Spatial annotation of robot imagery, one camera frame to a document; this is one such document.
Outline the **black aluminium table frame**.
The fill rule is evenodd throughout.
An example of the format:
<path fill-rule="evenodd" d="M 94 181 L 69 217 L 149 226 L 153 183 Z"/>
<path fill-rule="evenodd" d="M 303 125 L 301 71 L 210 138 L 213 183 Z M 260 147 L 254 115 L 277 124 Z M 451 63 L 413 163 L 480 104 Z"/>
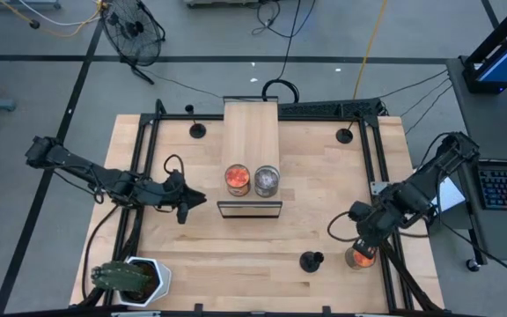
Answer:
<path fill-rule="evenodd" d="M 173 272 L 166 296 L 151 304 L 163 315 L 268 317 L 271 314 L 389 313 L 417 308 L 385 257 L 368 269 L 344 259 L 356 235 L 345 211 L 368 201 L 369 182 L 387 173 L 393 181 L 412 171 L 400 118 L 382 116 L 376 128 L 357 132 L 351 144 L 335 139 L 339 122 L 282 121 L 278 218 L 223 218 L 216 206 L 223 120 L 204 117 L 207 135 L 194 139 L 190 120 L 166 115 L 159 124 L 151 174 L 164 179 L 168 155 L 182 157 L 188 184 L 207 196 L 179 225 L 173 214 L 145 210 L 136 251 Z M 313 273 L 299 258 L 325 259 Z"/>

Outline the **black candlestick holder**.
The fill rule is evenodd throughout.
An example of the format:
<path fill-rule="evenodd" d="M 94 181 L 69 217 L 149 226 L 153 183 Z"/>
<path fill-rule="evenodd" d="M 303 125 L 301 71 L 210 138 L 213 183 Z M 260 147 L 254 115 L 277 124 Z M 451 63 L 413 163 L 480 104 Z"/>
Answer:
<path fill-rule="evenodd" d="M 349 144 L 353 140 L 353 133 L 351 128 L 355 122 L 358 122 L 361 119 L 361 114 L 359 112 L 353 113 L 353 118 L 350 121 L 350 124 L 347 128 L 338 129 L 335 133 L 336 140 L 341 144 Z"/>
<path fill-rule="evenodd" d="M 304 272 L 313 273 L 320 268 L 325 257 L 321 252 L 306 251 L 299 258 L 299 265 Z"/>
<path fill-rule="evenodd" d="M 189 135 L 195 139 L 203 138 L 206 135 L 207 130 L 203 124 L 196 121 L 195 107 L 188 104 L 185 106 L 185 111 L 187 112 L 189 118 L 193 121 L 193 124 L 189 128 Z"/>

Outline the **wooden shelf with black frame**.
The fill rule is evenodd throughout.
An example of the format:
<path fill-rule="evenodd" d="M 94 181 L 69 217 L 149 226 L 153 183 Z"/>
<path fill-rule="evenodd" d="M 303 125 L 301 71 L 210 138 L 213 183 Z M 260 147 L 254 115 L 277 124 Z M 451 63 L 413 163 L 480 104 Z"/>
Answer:
<path fill-rule="evenodd" d="M 221 216 L 230 218 L 278 218 L 283 208 L 278 109 L 274 101 L 224 102 L 220 189 L 216 206 Z M 224 173 L 229 166 L 241 164 L 250 173 L 250 191 L 245 196 L 231 195 Z M 273 166 L 280 174 L 278 191 L 264 198 L 254 190 L 254 174 L 260 166 Z"/>

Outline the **white paper sheet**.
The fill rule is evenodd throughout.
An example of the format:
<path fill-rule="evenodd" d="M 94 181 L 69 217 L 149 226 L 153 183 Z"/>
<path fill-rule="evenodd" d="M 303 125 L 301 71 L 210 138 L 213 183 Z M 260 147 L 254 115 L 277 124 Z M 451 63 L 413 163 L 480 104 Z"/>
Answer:
<path fill-rule="evenodd" d="M 431 200 L 434 209 L 433 214 L 438 215 L 440 212 L 447 211 L 465 200 L 466 198 L 455 183 L 449 177 L 446 177 L 440 183 L 438 193 L 435 193 Z"/>

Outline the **black floor fan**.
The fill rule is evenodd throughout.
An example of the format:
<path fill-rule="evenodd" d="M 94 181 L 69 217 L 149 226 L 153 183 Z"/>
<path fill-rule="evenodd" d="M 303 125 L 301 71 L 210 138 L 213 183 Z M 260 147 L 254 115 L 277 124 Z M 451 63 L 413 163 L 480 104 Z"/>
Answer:
<path fill-rule="evenodd" d="M 127 64 L 134 75 L 154 85 L 141 68 L 151 66 L 159 58 L 165 29 L 143 0 L 101 0 L 100 19 L 121 63 Z"/>

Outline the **white hexagonal plant pot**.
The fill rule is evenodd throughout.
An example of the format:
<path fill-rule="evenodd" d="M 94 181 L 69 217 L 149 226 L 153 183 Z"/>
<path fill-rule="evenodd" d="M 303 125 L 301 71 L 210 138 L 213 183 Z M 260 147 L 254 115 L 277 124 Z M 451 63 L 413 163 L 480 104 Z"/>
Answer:
<path fill-rule="evenodd" d="M 151 280 L 145 285 L 142 294 L 129 291 L 118 291 L 118 302 L 125 306 L 147 307 L 154 301 L 163 298 L 169 292 L 172 281 L 172 271 L 163 263 L 152 258 L 131 256 L 126 263 L 143 270 Z"/>

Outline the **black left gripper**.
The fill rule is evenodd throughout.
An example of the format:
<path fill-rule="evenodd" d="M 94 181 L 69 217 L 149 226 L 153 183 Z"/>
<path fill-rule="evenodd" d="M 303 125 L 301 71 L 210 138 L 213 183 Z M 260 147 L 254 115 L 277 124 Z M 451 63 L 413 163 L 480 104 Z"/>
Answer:
<path fill-rule="evenodd" d="M 164 182 L 164 191 L 164 206 L 175 208 L 181 203 L 187 203 L 189 208 L 194 208 L 206 202 L 206 195 L 186 185 L 184 174 L 178 169 L 169 173 Z"/>

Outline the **silver candle jar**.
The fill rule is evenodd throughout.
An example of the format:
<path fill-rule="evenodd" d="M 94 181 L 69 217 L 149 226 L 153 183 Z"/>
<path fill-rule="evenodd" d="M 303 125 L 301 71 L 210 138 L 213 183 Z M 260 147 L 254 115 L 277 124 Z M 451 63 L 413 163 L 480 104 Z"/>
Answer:
<path fill-rule="evenodd" d="M 280 174 L 273 166 L 260 166 L 254 174 L 254 190 L 257 195 L 269 198 L 278 191 Z"/>

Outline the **grey side desk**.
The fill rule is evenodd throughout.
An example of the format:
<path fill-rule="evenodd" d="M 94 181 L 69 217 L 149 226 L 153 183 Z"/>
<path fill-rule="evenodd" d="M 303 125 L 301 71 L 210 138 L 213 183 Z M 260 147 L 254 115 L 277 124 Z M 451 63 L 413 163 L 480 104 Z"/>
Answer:
<path fill-rule="evenodd" d="M 462 76 L 461 60 L 449 59 L 446 67 L 467 134 L 479 145 L 478 163 L 459 173 L 477 241 L 495 257 L 507 260 L 507 210 L 484 207 L 478 180 L 480 169 L 507 170 L 507 89 L 499 94 L 473 94 Z"/>

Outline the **green cactus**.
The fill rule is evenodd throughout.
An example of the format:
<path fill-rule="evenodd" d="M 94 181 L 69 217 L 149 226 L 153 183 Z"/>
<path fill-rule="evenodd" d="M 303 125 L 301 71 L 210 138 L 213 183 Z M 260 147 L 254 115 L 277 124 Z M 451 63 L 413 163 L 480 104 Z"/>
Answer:
<path fill-rule="evenodd" d="M 103 290 L 143 292 L 151 276 L 136 265 L 112 261 L 92 268 L 91 280 Z"/>

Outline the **orange candle jar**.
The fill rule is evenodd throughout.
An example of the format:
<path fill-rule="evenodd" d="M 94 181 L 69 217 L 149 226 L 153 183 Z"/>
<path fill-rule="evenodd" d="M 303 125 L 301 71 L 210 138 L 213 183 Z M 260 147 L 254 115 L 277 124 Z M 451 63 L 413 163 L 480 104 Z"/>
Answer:
<path fill-rule="evenodd" d="M 224 180 L 227 191 L 231 195 L 245 196 L 250 191 L 250 173 L 241 164 L 229 166 L 224 173 Z"/>
<path fill-rule="evenodd" d="M 364 254 L 350 247 L 344 254 L 345 262 L 352 269 L 367 269 L 374 265 L 376 251 L 376 248 L 371 248 L 371 258 L 367 258 Z"/>

